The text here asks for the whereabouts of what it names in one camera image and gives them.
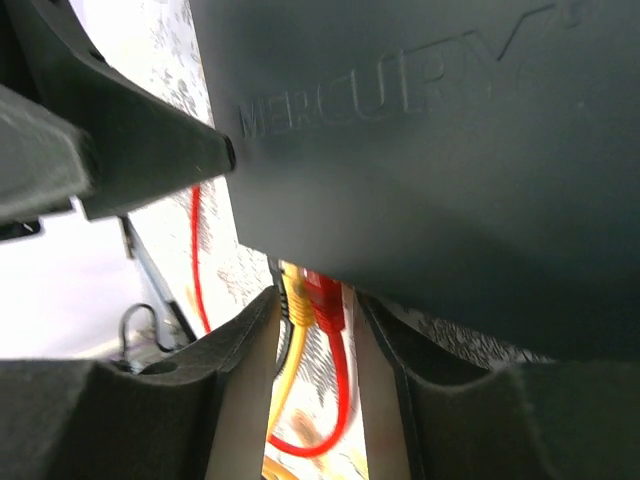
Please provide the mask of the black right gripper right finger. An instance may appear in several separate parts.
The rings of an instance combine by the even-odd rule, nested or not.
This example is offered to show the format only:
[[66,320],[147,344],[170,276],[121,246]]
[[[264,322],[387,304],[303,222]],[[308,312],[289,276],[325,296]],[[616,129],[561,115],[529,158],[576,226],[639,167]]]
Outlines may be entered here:
[[466,362],[362,293],[354,320],[372,478],[549,478],[517,370]]

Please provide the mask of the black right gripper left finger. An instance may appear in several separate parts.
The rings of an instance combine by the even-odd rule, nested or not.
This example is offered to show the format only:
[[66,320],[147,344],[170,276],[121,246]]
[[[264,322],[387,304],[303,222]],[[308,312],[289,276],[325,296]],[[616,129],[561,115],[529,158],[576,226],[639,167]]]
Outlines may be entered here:
[[260,478],[279,314],[277,290],[267,287],[139,374],[97,364],[85,478]]

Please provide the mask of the dark grey network switch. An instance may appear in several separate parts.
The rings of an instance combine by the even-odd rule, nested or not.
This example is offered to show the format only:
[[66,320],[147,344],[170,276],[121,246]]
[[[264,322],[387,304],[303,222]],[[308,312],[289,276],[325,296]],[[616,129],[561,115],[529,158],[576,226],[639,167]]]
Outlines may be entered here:
[[556,359],[639,356],[635,1],[195,1],[239,241]]

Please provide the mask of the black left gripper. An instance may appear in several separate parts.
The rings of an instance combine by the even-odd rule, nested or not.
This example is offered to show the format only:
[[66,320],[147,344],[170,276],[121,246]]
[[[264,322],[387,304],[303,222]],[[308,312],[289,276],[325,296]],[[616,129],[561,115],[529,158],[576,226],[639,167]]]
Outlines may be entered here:
[[41,216],[69,211],[73,197],[92,192],[94,145],[98,186],[82,199],[91,220],[235,166],[225,135],[109,66],[69,2],[12,1],[9,13],[2,6],[3,240],[38,234]]

